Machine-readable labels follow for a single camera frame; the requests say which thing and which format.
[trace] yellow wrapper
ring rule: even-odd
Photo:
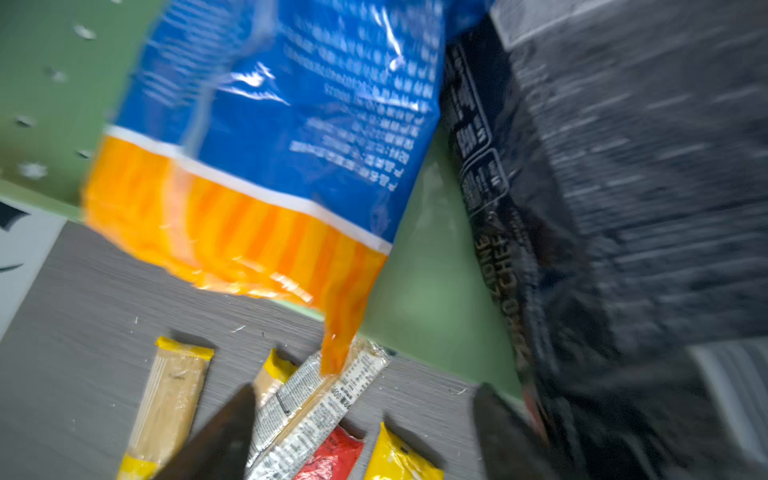
[[[123,463],[120,464],[117,480],[147,480],[160,468],[156,462],[137,460],[126,454]]]
[[[382,423],[364,480],[442,480],[443,475]]]

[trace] plastic packaging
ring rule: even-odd
[[[157,339],[131,439],[118,480],[146,480],[187,440],[212,349]]]
[[[442,480],[443,471],[390,432],[382,422],[364,480]]]
[[[293,480],[346,480],[365,446],[336,427]]]
[[[281,359],[272,349],[253,381],[258,409],[263,408],[296,369],[295,365]],[[346,480],[364,446],[362,441],[337,426],[293,480]]]
[[[768,333],[766,15],[499,0],[449,46],[478,261],[540,433],[592,478],[738,476],[687,347]]]
[[[86,222],[199,288],[325,313],[339,373],[438,122],[446,16],[483,5],[173,0]]]
[[[356,340],[340,376],[319,377],[311,356],[258,412],[246,479],[291,480],[349,407],[389,364],[389,354]]]
[[[253,391],[256,393],[256,407],[261,410],[266,401],[272,397],[298,367],[289,360],[283,360],[277,356],[277,351],[272,349],[270,356],[253,380]]]

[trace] chip bag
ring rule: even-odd
[[[363,480],[442,480],[443,471],[407,446],[384,423]]]
[[[85,222],[198,288],[325,313],[340,372],[439,119],[446,25],[483,10],[458,3],[172,0]]]

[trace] yellow packet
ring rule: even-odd
[[[253,380],[253,390],[256,392],[256,407],[261,409],[264,403],[280,389],[299,367],[290,360],[283,360],[272,349],[270,356]]]
[[[442,480],[444,473],[416,453],[384,423],[363,480]]]

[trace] gray countertop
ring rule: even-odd
[[[161,335],[216,349],[197,429],[270,349],[298,362],[318,349],[322,325],[268,301],[196,290],[68,223],[0,343],[3,476],[113,478]],[[350,478],[363,477],[382,420],[445,478],[483,478],[473,388],[396,356],[343,423],[366,440]]]

